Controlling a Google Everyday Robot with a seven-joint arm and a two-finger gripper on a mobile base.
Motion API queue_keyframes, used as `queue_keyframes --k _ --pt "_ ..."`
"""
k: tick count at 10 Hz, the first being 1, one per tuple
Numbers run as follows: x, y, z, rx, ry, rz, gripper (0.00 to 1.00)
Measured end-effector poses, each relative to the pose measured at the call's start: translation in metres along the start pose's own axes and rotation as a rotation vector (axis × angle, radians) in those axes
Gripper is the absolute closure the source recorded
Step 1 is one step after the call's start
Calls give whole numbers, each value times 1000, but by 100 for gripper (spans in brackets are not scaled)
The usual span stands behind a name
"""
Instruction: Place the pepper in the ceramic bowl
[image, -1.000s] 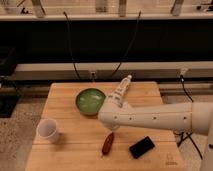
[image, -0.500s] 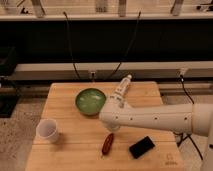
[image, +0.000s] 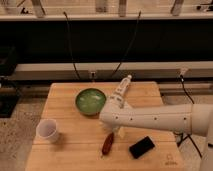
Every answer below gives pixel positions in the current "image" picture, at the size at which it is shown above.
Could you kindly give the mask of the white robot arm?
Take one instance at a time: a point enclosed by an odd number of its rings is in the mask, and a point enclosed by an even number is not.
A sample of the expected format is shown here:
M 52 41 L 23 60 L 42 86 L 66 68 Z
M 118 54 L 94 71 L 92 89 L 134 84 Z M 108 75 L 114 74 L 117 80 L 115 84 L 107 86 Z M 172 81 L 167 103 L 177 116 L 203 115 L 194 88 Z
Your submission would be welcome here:
M 213 171 L 212 104 L 121 108 L 122 101 L 119 96 L 111 96 L 100 112 L 100 120 L 111 127 L 127 126 L 204 136 L 206 144 L 199 171 Z

